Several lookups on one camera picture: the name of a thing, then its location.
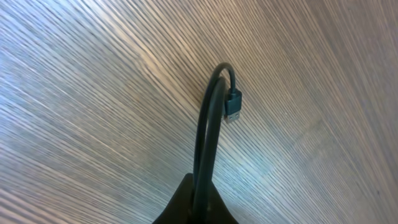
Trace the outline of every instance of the black object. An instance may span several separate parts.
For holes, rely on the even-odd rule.
[[[227,94],[225,78],[220,77],[224,69],[228,70],[231,80],[231,88]],[[154,224],[237,223],[226,208],[211,178],[221,117],[225,115],[227,122],[238,119],[241,105],[242,93],[235,87],[232,66],[228,63],[219,64],[210,77],[200,108],[193,174],[185,175],[169,204]]]

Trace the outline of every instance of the usb connector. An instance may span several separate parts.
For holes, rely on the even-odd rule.
[[[231,89],[228,90],[225,99],[225,115],[224,119],[229,124],[240,117],[240,111],[242,108],[242,92],[237,89],[234,89],[232,92]]]

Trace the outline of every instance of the usb cable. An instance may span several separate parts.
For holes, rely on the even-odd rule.
[[[231,87],[226,91],[226,80],[220,77],[227,69]],[[192,220],[206,221],[209,190],[212,185],[213,168],[216,157],[221,117],[227,123],[239,119],[242,107],[242,93],[236,89],[235,73],[228,63],[219,64],[210,77],[205,96],[200,107],[195,154],[193,160],[193,205]]]

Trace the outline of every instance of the black cable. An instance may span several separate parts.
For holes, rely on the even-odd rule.
[[[211,94],[215,88],[217,80],[220,78],[221,72],[227,69],[229,73],[229,79],[231,82],[230,91],[234,93],[236,91],[235,87],[235,72],[232,66],[226,62],[219,64],[213,71],[213,74],[210,77],[209,84],[207,86],[205,95],[203,97],[203,101],[200,106],[199,112],[199,120],[198,120],[198,129],[197,129],[197,138],[195,142],[195,154],[193,157],[193,191],[195,191],[198,182],[198,172],[200,165],[200,156],[203,150],[203,146],[205,143],[205,133],[206,133],[206,125],[207,125],[207,116],[209,111],[209,102],[211,98]]]
[[[219,78],[211,94],[209,104],[209,127],[206,134],[205,149],[200,159],[197,186],[193,196],[192,220],[204,223],[207,213],[208,192],[210,191],[213,176],[214,161],[216,158],[218,135],[220,133],[221,117],[223,115],[226,82]]]
[[[220,77],[221,71],[224,69],[228,70],[231,80],[229,96],[236,94],[234,70],[230,64],[221,63],[211,75],[200,108],[193,161],[192,220],[197,223],[203,223],[206,219],[208,192],[213,175],[221,117],[224,109],[226,80]],[[206,134],[207,117],[209,117],[209,127]]]

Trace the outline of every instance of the table surface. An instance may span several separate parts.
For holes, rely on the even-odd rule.
[[[229,62],[240,223],[396,223],[398,1],[1,1],[0,223],[152,223]]]

